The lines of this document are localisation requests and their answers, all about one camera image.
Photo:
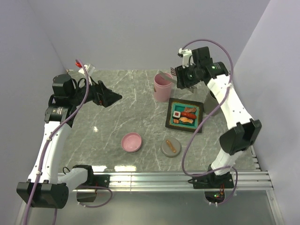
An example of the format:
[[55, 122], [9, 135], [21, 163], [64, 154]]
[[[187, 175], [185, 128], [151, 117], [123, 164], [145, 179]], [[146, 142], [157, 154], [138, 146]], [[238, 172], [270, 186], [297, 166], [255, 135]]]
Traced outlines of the metal tongs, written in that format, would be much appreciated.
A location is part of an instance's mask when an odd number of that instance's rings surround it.
[[171, 83], [176, 84], [177, 81], [175, 79], [172, 79], [171, 77], [169, 77], [165, 72], [162, 72], [161, 70], [159, 70], [158, 73], [164, 80], [169, 81]]

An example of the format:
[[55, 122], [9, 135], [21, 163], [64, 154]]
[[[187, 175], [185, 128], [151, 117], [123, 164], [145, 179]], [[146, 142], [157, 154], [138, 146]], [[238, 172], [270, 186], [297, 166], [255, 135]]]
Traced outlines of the red sausage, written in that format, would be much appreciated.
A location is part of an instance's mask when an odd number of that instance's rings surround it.
[[193, 120], [195, 120], [197, 118], [197, 116], [195, 114], [190, 113], [190, 112], [181, 112], [181, 116], [189, 118], [189, 119], [193, 119]]

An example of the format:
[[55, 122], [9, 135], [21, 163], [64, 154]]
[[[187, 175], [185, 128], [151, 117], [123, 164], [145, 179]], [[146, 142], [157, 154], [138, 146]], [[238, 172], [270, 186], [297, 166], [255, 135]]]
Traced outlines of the sushi roll red centre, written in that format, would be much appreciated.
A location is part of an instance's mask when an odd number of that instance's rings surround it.
[[179, 119], [181, 117], [181, 112], [179, 111], [174, 111], [173, 114], [172, 114], [172, 118], [173, 119]]

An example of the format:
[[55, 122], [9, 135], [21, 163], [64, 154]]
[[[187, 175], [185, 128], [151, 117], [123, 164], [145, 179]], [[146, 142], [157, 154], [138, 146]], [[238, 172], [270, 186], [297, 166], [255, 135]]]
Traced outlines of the salmon nigiri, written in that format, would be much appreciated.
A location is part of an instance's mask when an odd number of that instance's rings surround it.
[[194, 120], [191, 119], [191, 118], [187, 118], [187, 117], [180, 117], [179, 118], [179, 121], [182, 123], [182, 124], [186, 124], [186, 125], [192, 125], [194, 123]]

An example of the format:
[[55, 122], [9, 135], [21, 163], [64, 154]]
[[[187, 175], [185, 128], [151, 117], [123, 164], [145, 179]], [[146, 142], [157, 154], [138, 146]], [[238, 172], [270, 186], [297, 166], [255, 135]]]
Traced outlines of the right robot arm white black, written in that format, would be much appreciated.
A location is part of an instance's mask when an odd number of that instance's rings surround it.
[[254, 144], [262, 128], [239, 99], [232, 78], [222, 62], [213, 62], [208, 47], [194, 50], [179, 49], [182, 65], [175, 68], [177, 88], [190, 88], [204, 82], [218, 102], [228, 130], [219, 138], [220, 151], [210, 164], [207, 183], [218, 187], [238, 157]]

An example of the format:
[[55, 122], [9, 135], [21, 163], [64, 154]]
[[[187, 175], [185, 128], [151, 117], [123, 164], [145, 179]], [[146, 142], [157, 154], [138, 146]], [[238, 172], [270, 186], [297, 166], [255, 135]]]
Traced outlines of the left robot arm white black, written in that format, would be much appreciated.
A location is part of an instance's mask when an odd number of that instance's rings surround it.
[[108, 89], [101, 80], [79, 87], [79, 82], [68, 74], [54, 77], [52, 89], [37, 160], [27, 181], [19, 182], [16, 188], [17, 194], [33, 208], [62, 209], [69, 193], [79, 186], [106, 188], [109, 184], [109, 177], [96, 178], [90, 165], [75, 165], [61, 178], [58, 177], [58, 167], [79, 107], [90, 101], [109, 107], [121, 100], [122, 95]]

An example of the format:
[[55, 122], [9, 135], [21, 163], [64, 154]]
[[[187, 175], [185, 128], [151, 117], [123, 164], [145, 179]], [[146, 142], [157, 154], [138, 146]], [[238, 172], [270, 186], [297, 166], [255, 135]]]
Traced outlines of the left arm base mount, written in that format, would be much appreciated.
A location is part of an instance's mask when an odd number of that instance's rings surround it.
[[91, 192], [80, 192], [79, 189], [90, 189], [90, 187], [109, 188], [110, 175], [101, 174], [94, 175], [92, 182], [85, 182], [81, 184], [76, 190], [76, 198], [80, 203], [93, 203], [98, 195], [98, 190], [94, 189]]

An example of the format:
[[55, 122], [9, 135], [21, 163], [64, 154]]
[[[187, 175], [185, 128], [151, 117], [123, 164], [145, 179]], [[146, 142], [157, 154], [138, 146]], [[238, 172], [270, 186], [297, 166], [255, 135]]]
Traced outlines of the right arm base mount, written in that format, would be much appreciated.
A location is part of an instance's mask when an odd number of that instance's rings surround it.
[[227, 200], [234, 194], [237, 181], [233, 183], [233, 177], [230, 172], [223, 175], [210, 173], [202, 177], [192, 177], [188, 180], [193, 185], [193, 189], [204, 189], [206, 200], [215, 205], [222, 204], [226, 201], [225, 189], [232, 188], [233, 192], [228, 196]]

